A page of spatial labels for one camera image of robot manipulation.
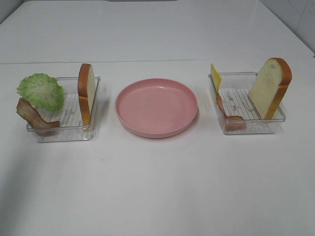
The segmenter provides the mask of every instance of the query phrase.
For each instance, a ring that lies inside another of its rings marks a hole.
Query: white tabletop
[[[0,25],[0,63],[311,58],[258,0],[28,1]]]
[[[288,59],[287,119],[270,135],[224,135],[209,97],[210,63],[257,71],[265,60],[94,63],[103,94],[90,141],[36,143],[16,114],[19,81],[77,76],[80,63],[0,65],[0,232],[6,236],[310,236],[315,234],[314,59]],[[128,84],[187,84],[199,117],[179,135],[146,139],[114,109]]]

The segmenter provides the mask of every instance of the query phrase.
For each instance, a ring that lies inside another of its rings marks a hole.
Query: toast slice
[[[78,95],[83,126],[90,123],[95,89],[93,67],[91,64],[84,63],[81,65],[78,78]]]
[[[249,92],[262,119],[272,119],[291,80],[291,69],[285,60],[270,58],[265,62]]]

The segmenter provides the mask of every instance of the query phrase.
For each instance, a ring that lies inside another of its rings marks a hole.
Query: cheese slice
[[[221,75],[217,72],[215,66],[213,64],[211,64],[211,78],[212,81],[215,85],[216,91],[217,93],[219,93],[219,88],[220,88],[220,84],[222,81],[222,77]]]

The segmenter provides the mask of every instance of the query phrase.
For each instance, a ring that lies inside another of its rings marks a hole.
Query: transparent tray
[[[277,132],[285,115],[280,108],[276,111],[272,119],[261,119],[254,104],[248,97],[257,73],[256,72],[231,72],[220,73],[222,82],[220,84],[219,95],[222,99],[224,110],[227,116],[241,116],[244,120],[227,119],[219,109],[216,99],[215,89],[211,75],[210,95],[219,117],[220,126],[224,134],[272,134]]]
[[[92,106],[90,124],[83,126],[81,111],[78,97],[78,77],[59,77],[56,78],[58,84],[63,86],[64,106],[62,111],[49,112],[46,109],[36,108],[41,117],[47,121],[60,121],[60,127],[53,128],[32,128],[27,124],[27,131],[31,132],[36,141],[39,143],[46,142],[61,142],[61,141],[78,141],[89,140],[95,135],[95,118],[99,97],[100,77],[95,76],[96,91]],[[45,136],[38,135],[37,133],[45,133]]]

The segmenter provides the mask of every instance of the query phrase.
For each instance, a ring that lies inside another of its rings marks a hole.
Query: pink plate
[[[198,111],[197,97],[187,86],[168,79],[146,79],[124,88],[116,113],[130,132],[165,138],[182,132]]]

